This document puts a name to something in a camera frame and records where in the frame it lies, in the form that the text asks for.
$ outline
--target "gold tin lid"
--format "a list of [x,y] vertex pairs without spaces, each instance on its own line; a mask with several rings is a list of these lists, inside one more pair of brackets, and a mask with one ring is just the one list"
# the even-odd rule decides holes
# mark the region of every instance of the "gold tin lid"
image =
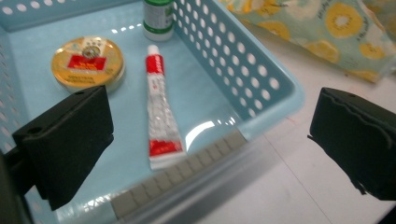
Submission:
[[101,85],[111,91],[122,80],[125,65],[115,43],[100,36],[83,36],[56,50],[51,69],[71,92]]

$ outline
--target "black foam pad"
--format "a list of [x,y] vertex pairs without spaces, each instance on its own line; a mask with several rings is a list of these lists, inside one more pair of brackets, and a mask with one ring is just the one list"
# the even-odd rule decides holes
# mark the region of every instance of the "black foam pad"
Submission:
[[323,88],[310,133],[361,193],[396,200],[394,113],[349,92]]
[[76,92],[13,134],[51,209],[70,202],[113,141],[106,88]]

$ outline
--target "white floor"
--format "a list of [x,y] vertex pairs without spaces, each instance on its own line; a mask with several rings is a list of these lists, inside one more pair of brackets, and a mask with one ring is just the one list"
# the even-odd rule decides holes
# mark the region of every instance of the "white floor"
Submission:
[[396,112],[396,76],[371,84],[263,30],[250,31],[298,78],[304,107],[259,140],[271,163],[263,175],[200,223],[376,223],[395,202],[361,195],[347,175],[307,139],[322,87],[349,91]]

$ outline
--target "floral pattern fabric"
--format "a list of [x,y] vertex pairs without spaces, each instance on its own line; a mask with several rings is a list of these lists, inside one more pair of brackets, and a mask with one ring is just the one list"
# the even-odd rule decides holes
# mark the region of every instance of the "floral pattern fabric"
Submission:
[[396,0],[220,0],[258,25],[377,82],[396,64]]

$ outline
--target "red label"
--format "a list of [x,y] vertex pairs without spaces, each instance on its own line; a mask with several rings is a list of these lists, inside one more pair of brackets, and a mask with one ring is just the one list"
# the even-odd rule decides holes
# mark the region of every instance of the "red label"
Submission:
[[146,59],[148,74],[163,74],[163,56],[160,54],[149,55]]
[[159,140],[150,140],[149,141],[149,155],[159,156],[162,154],[172,153],[182,151],[181,143],[178,142],[166,142]]
[[67,67],[81,70],[102,71],[105,68],[105,64],[106,58],[97,57],[88,59],[82,55],[73,55]]

